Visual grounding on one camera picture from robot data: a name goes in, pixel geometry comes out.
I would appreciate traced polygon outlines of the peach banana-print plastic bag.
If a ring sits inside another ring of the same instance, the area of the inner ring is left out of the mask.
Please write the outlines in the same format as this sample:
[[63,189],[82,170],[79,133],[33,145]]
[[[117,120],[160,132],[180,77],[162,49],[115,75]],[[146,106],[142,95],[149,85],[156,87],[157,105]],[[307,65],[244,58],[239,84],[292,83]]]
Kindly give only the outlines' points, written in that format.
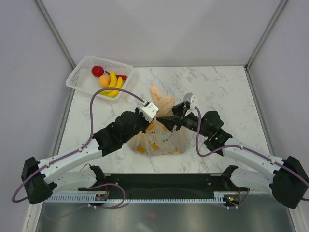
[[[151,86],[149,92],[152,102],[159,108],[157,116],[173,116],[175,98],[163,94],[155,85]],[[186,128],[169,131],[156,119],[148,126],[146,133],[140,132],[128,142],[131,150],[149,156],[180,154],[186,151],[187,145]]]

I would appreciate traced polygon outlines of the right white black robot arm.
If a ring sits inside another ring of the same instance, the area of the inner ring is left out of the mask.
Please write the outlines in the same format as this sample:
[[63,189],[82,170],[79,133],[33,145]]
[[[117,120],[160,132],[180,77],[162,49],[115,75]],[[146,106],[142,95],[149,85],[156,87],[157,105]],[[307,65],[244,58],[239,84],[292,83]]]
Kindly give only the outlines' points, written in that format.
[[209,154],[217,153],[234,159],[253,169],[246,171],[234,168],[231,174],[221,178],[225,190],[246,187],[270,193],[280,204],[295,209],[304,200],[309,189],[309,177],[298,159],[286,159],[250,148],[222,129],[223,121],[217,111],[207,111],[194,115],[188,110],[189,102],[182,102],[172,108],[172,116],[157,117],[168,130],[185,127],[204,136],[204,145]]

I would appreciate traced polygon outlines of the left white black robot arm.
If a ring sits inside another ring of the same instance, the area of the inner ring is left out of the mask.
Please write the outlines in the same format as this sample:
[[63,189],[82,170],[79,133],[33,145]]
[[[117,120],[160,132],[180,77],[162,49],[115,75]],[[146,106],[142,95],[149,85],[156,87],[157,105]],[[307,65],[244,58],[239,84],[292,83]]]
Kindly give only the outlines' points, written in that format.
[[125,111],[114,122],[94,133],[80,148],[54,158],[24,163],[21,179],[30,204],[41,203],[52,196],[60,185],[56,179],[71,169],[94,159],[104,157],[122,148],[135,135],[145,132],[152,123],[158,108],[152,103],[134,112]]

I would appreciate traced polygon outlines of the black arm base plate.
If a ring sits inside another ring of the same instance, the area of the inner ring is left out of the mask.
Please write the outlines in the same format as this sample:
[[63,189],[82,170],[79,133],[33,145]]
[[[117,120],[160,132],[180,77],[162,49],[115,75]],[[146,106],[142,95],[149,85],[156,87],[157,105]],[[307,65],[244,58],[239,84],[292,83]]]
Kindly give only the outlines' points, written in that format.
[[210,198],[214,192],[247,191],[223,174],[106,174],[105,183],[118,184],[128,198]]

